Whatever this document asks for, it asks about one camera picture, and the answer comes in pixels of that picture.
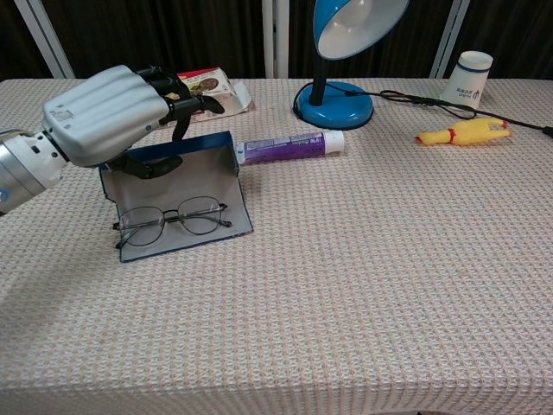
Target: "black cable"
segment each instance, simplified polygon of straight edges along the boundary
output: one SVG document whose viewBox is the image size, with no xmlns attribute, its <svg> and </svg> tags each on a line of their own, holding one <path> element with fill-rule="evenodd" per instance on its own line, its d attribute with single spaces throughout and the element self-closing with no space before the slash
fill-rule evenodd
<svg viewBox="0 0 553 415">
<path fill-rule="evenodd" d="M 301 113 L 299 112 L 299 110 L 297 108 L 297 99 L 300 96 L 300 93 L 302 93 L 303 90 L 305 88 L 307 88 L 308 86 L 310 86 L 310 85 L 313 85 L 313 82 L 309 82 L 308 84 L 303 86 L 303 88 L 301 88 L 298 91 L 298 93 L 296 94 L 296 97 L 294 98 L 293 111 L 294 111 L 294 114 L 300 119 L 302 119 L 302 115 L 301 115 Z M 468 105 L 461 105 L 461 104 L 454 104 L 452 102 L 447 102 L 447 101 L 444 101 L 442 99 L 419 97 L 418 95 L 409 95 L 407 93 L 399 93 L 398 91 L 393 91 L 393 90 L 390 90 L 390 89 L 384 89 L 383 91 L 380 91 L 379 93 L 366 93 L 366 92 L 359 92 L 359 91 L 348 91 L 347 89 L 343 89 L 343 88 L 340 88 L 338 86 L 334 86 L 334 85 L 331 85 L 331 84 L 328 84 L 328 83 L 327 83 L 327 86 L 329 88 L 335 89 L 336 91 L 340 91 L 340 92 L 344 93 L 344 95 L 346 95 L 347 97 L 354 97 L 354 96 L 357 96 L 357 95 L 372 95 L 374 97 L 380 97 L 382 99 L 386 99 L 386 100 L 394 101 L 394 102 L 407 102 L 407 103 L 411 103 L 411 104 L 414 104 L 414 105 L 424 105 L 424 106 L 438 106 L 438 107 L 442 108 L 444 111 L 450 113 L 451 115 L 453 115 L 457 118 L 461 118 L 461 119 L 472 119 L 472 118 L 476 117 L 477 115 L 487 115 L 488 117 L 499 118 L 499 119 L 502 119 L 503 121 L 506 121 L 506 122 L 511 123 L 511 124 L 521 125 L 521 126 L 526 127 L 526 128 L 532 128 L 533 130 L 540 130 L 543 134 L 546 134 L 546 135 L 553 138 L 553 127 L 549 127 L 549 126 L 542 127 L 540 125 L 525 123 L 523 121 L 518 121 L 516 119 L 503 117 L 501 115 L 494 114 L 492 112 L 487 112 L 487 111 L 482 111 L 482 110 L 475 110 L 474 108 L 472 108 Z M 452 111 L 450 108 L 455 108 L 457 110 L 462 110 L 464 112 L 469 112 L 469 114 L 468 115 L 463 115 L 463 114 L 460 114 L 458 112 Z"/>
</svg>

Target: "glasses frame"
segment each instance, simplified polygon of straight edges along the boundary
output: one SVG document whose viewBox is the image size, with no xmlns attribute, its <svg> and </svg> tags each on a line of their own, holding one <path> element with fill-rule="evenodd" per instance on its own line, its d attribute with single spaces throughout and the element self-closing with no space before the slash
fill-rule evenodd
<svg viewBox="0 0 553 415">
<path fill-rule="evenodd" d="M 216 202 L 218 208 L 216 210 L 205 209 L 205 210 L 199 210 L 199 211 L 195 211 L 195 212 L 188 212 L 184 215 L 179 214 L 179 209 L 181 208 L 181 206 L 186 202 L 193 201 L 194 199 L 212 199 L 213 201 Z M 133 243 L 129 242 L 129 239 L 132 238 L 132 236 L 136 232 L 138 232 L 140 229 L 142 229 L 142 228 L 144 228 L 148 225 L 153 225 L 153 224 L 158 223 L 159 220 L 151 220 L 149 222 L 137 223 L 136 225 L 131 226 L 131 227 L 135 227 L 136 230 L 134 232 L 128 233 L 128 236 L 126 236 L 126 235 L 123 235 L 122 231 L 130 229 L 131 227 L 125 227 L 125 228 L 122 229 L 121 228 L 121 218 L 123 216 L 125 216 L 126 214 L 128 214 L 129 212 L 132 212 L 133 210 L 144 209 L 144 208 L 153 208 L 153 209 L 160 212 L 160 218 L 162 219 L 162 229 L 160 230 L 159 234 L 157 235 L 157 237 L 154 240 L 152 240 L 152 241 L 150 241 L 146 244 L 133 244 Z M 172 222 L 177 222 L 177 221 L 180 222 L 182 227 L 184 227 L 188 232 L 190 232 L 191 234 L 194 234 L 194 235 L 207 235 L 209 233 L 215 232 L 217 230 L 217 228 L 219 228 L 219 225 L 221 225 L 223 227 L 231 227 L 232 222 L 230 222 L 229 220 L 222 220 L 220 218 L 220 215 L 219 215 L 218 219 L 215 219 L 215 218 L 212 218 L 212 217 L 209 217 L 209 216 L 202 216 L 203 214 L 212 214 L 214 212 L 219 212 L 221 214 L 227 208 L 228 208 L 228 206 L 225 203 L 220 203 L 217 199 L 215 199 L 212 196 L 189 197 L 188 199 L 185 199 L 184 201 L 179 203 L 179 206 L 177 207 L 177 209 L 161 210 L 160 208 L 155 207 L 155 206 L 134 207 L 134 208 L 129 209 L 129 210 L 123 212 L 122 214 L 120 214 L 119 215 L 119 222 L 113 223 L 112 228 L 116 231 L 119 231 L 120 234 L 121 234 L 121 240 L 115 245 L 115 247 L 117 249 L 122 249 L 123 246 L 125 246 L 126 244 L 129 244 L 131 246 L 148 246 L 148 245 L 151 245 L 151 244 L 155 243 L 158 239 L 160 239 L 160 237 L 163 235 L 163 230 L 165 229 L 165 224 L 166 223 L 172 223 Z M 198 218 L 198 217 L 201 217 L 203 219 L 212 220 L 214 222 L 217 222 L 217 224 L 212 230 L 207 231 L 207 232 L 194 232 L 194 231 L 190 230 L 189 228 L 187 228 L 187 226 L 184 223 L 185 220 L 186 219 Z"/>
</svg>

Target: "glasses lens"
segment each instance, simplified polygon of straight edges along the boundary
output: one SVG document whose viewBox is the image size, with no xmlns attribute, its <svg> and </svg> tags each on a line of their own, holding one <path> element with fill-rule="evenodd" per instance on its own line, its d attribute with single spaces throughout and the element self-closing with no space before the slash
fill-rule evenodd
<svg viewBox="0 0 553 415">
<path fill-rule="evenodd" d="M 133 246 L 151 244 L 163 230 L 163 212 L 156 207 L 137 207 L 119 219 L 121 240 Z"/>
<path fill-rule="evenodd" d="M 207 196 L 194 197 L 179 206 L 181 223 L 191 233 L 202 235 L 213 232 L 219 226 L 221 208 L 217 199 Z"/>
</svg>

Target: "toothpaste cap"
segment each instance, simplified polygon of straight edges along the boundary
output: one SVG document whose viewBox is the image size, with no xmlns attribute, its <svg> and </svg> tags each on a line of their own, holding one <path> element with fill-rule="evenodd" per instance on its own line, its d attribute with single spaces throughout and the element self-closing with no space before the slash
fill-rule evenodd
<svg viewBox="0 0 553 415">
<path fill-rule="evenodd" d="M 343 131 L 325 131 L 325 154 L 344 150 Z"/>
</svg>

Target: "snack package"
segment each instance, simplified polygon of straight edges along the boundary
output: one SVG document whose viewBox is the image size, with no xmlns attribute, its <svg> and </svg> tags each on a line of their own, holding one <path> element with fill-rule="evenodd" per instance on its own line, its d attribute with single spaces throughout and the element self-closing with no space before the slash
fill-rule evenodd
<svg viewBox="0 0 553 415">
<path fill-rule="evenodd" d="M 196 112 L 190 120 L 193 123 L 230 117 L 253 109 L 251 96 L 244 82 L 240 81 L 231 85 L 226 73 L 219 67 L 179 73 L 178 75 L 192 94 L 201 93 L 214 97 L 225 108 L 225 112 L 222 114 L 214 114 L 210 111 Z"/>
</svg>

